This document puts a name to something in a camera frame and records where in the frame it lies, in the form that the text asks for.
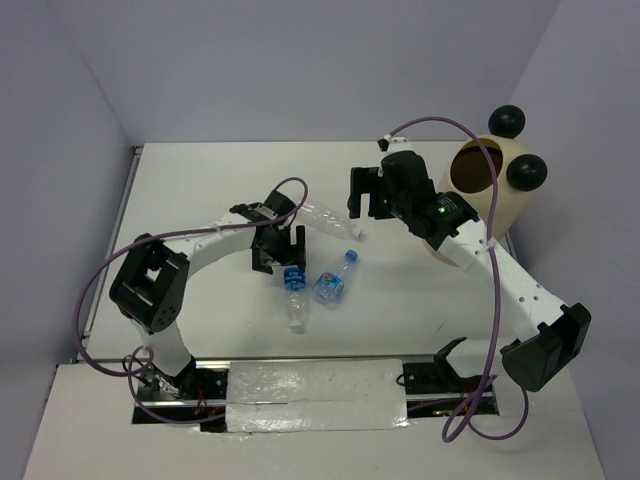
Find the blue label crushed bottle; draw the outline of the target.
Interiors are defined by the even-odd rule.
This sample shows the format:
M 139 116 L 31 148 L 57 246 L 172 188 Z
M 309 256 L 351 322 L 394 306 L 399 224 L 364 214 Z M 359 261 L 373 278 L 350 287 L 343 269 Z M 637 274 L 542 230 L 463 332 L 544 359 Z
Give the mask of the blue label crushed bottle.
M 286 267 L 283 270 L 283 287 L 288 328 L 294 334 L 304 334 L 311 317 L 311 300 L 304 270 L 298 266 Z

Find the small bottle blue cap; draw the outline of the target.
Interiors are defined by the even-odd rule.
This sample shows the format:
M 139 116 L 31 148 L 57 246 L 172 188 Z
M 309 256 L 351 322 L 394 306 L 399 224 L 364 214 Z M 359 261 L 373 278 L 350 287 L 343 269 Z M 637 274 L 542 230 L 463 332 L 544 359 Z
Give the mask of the small bottle blue cap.
M 329 264 L 312 287 L 313 299 L 324 307 L 337 307 L 351 283 L 358 261 L 359 255 L 354 250 L 347 250 Z

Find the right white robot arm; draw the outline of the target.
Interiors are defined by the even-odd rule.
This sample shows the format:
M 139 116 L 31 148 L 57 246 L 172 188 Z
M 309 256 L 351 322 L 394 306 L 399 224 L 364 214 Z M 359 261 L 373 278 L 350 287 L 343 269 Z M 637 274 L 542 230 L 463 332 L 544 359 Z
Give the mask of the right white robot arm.
M 436 355 L 437 384 L 456 391 L 470 377 L 506 375 L 529 392 L 540 391 L 581 351 L 591 315 L 580 303 L 567 305 L 547 291 L 494 239 L 476 210 L 459 194 L 436 191 L 426 164 L 413 150 L 386 155 L 378 167 L 350 173 L 349 215 L 361 214 L 369 195 L 369 216 L 397 218 L 411 234 L 464 271 L 493 296 L 513 339 L 461 337 Z

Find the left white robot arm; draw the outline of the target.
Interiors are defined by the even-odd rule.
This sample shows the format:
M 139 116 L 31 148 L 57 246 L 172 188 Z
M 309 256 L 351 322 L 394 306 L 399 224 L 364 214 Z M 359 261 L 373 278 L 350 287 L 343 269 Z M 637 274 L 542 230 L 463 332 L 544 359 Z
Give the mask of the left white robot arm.
M 284 194 L 272 191 L 262 202 L 238 204 L 207 232 L 193 239 L 151 240 L 126 255 L 109 297 L 140 332 L 153 353 L 151 371 L 173 398 L 184 398 L 201 386 L 196 360 L 177 325 L 188 280 L 222 258 L 251 252 L 251 268 L 271 275 L 274 266 L 306 267 L 305 228 L 291 230 L 282 217 L 295 208 Z

